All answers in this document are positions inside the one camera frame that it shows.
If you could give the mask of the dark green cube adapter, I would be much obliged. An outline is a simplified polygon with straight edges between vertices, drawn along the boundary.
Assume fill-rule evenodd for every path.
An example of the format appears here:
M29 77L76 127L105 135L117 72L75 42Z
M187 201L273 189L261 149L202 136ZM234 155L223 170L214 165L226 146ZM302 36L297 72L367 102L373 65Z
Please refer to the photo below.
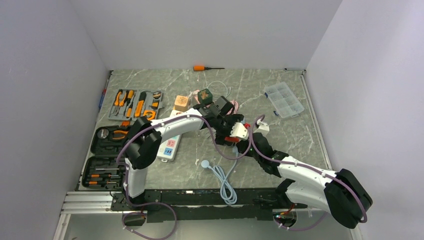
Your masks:
M213 103L213 94L208 88L205 88L197 93L197 99L201 105L208 106Z

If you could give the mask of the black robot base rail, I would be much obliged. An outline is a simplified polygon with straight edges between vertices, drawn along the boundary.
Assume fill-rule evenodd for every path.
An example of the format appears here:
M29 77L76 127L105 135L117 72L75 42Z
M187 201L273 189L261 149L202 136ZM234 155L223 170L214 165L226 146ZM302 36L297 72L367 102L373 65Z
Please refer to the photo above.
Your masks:
M237 188L237 202L228 205L218 189L148 189L141 199L127 202L124 193L113 194L113 212L146 213L148 223L184 220L256 219L271 221L282 212L294 213L307 206L291 203L274 188Z

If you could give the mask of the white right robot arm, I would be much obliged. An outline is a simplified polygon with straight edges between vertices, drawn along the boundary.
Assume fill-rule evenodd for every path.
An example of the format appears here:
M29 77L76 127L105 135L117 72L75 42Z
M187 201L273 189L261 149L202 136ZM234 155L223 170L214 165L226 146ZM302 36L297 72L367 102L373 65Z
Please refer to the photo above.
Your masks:
M280 207L301 204L317 208L348 229L367 222L373 200L350 170L326 170L299 161L273 149L261 133L254 133L252 139L252 143L241 140L236 147L241 154L254 158L266 173L283 178L275 190Z

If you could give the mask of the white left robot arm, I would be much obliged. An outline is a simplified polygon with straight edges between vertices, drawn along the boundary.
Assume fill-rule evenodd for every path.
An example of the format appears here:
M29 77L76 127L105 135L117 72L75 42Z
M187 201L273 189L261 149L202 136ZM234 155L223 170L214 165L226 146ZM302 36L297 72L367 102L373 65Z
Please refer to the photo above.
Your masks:
M204 128L215 130L215 145L229 144L235 139L246 141L249 133L242 123L244 116L232 114L233 107L221 96L216 102L196 104L185 112L167 118L138 118L126 134L123 148L118 154L125 158L124 204L131 210L143 205L147 168L156 160L163 142Z

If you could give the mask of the red cube socket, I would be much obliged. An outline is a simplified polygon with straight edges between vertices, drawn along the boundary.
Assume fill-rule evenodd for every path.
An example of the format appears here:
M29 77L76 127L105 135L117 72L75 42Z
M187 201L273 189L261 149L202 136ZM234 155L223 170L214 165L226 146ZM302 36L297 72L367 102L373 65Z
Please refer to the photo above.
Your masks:
M231 136L225 137L224 140L226 142L229 142L229 143L238 143L240 141L239 138L237 138L237 137L231 137Z

